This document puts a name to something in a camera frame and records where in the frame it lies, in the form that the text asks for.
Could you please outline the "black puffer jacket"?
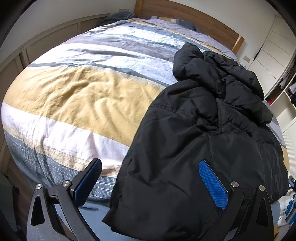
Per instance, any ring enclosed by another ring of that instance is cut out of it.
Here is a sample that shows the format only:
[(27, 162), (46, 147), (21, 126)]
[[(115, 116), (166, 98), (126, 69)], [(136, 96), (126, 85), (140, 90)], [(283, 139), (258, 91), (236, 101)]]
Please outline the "black puffer jacket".
[(275, 202), (288, 190), (280, 142), (268, 124), (256, 75), (190, 43), (149, 106), (114, 185), (103, 222), (139, 240), (201, 240), (222, 209), (199, 172), (206, 159), (244, 188), (263, 185)]

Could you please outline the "striped duvet cover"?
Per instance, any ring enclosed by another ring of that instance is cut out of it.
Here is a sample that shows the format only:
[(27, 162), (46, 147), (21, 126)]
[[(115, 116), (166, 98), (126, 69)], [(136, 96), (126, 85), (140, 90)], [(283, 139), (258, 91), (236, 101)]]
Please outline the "striped duvet cover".
[(130, 19), (88, 30), (38, 57), (15, 78), (1, 106), (18, 168), (34, 182), (55, 186), (99, 158), (103, 171), (90, 199), (109, 199), (147, 108), (176, 82), (174, 56), (187, 42), (225, 55)]

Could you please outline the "white wardrobe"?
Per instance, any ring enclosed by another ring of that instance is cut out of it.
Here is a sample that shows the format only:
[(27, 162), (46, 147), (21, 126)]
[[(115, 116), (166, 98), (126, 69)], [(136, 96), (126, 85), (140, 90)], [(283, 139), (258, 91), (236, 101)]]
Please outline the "white wardrobe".
[(283, 147), (286, 146), (284, 129), (295, 119), (295, 106), (287, 92), (288, 85), (294, 78), (294, 61), (295, 35), (286, 21), (281, 16), (276, 16), (249, 70), (258, 77), (264, 100), (274, 115), (269, 127)]

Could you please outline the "lavender bed sheet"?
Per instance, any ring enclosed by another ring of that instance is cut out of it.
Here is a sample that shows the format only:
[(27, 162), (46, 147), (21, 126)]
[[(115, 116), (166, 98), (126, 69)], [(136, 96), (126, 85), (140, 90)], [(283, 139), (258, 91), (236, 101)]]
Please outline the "lavender bed sheet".
[(149, 20), (144, 20), (144, 19), (137, 19), (137, 20), (142, 20), (144, 22), (150, 23), (150, 24), (155, 24), (159, 27), (164, 27), (164, 28), (168, 28), (177, 32), (180, 32), (184, 35), (187, 35), (189, 37), (192, 37), (194, 39), (196, 39), (199, 42), (208, 44), (212, 47), (214, 47), (215, 49), (219, 50), (221, 53), (225, 54), (226, 56), (234, 59), (234, 60), (238, 60), (236, 55), (226, 46), (224, 46), (223, 44), (219, 43), (218, 41), (214, 40), (212, 37), (200, 33), (200, 32), (196, 32), (193, 30), (190, 30), (188, 28), (185, 28), (181, 25), (172, 23), (172, 22), (168, 22), (165, 20), (160, 20), (160, 19), (149, 19)]

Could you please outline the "grey blue pillow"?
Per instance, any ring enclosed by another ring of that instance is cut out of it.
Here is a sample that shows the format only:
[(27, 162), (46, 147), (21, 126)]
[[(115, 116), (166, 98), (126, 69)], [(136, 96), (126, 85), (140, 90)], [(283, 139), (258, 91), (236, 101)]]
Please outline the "grey blue pillow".
[(195, 32), (205, 34), (202, 30), (200, 30), (198, 27), (196, 27), (192, 22), (190, 21), (185, 21), (185, 20), (179, 20), (179, 19), (172, 19), (172, 18), (166, 18), (166, 17), (159, 17), (158, 19), (168, 21), (177, 25), (181, 25), (184, 28), (187, 28), (189, 30), (193, 30)]

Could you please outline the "dark blue cloth pile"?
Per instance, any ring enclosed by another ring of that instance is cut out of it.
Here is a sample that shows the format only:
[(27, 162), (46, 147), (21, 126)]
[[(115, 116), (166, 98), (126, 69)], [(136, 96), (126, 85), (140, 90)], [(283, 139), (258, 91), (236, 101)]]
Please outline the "dark blue cloth pile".
[(115, 23), (121, 20), (129, 20), (135, 18), (135, 14), (129, 11), (121, 11), (107, 16), (101, 23), (100, 26)]

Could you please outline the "wooden headboard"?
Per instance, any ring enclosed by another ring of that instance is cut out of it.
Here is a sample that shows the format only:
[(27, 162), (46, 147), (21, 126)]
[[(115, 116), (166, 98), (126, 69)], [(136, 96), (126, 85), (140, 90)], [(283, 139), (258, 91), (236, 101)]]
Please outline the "wooden headboard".
[(141, 19), (161, 16), (190, 21), (207, 35), (228, 47), (234, 54), (239, 52), (244, 42), (240, 34), (214, 17), (174, 1), (136, 0), (134, 14)]

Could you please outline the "beige wall socket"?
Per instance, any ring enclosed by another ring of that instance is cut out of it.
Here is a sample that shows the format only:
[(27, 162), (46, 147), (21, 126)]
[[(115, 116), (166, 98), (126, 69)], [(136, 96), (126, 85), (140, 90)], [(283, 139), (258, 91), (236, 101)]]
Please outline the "beige wall socket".
[(243, 57), (243, 60), (246, 61), (247, 63), (250, 62), (250, 59), (249, 59), (247, 56), (244, 56), (244, 57)]

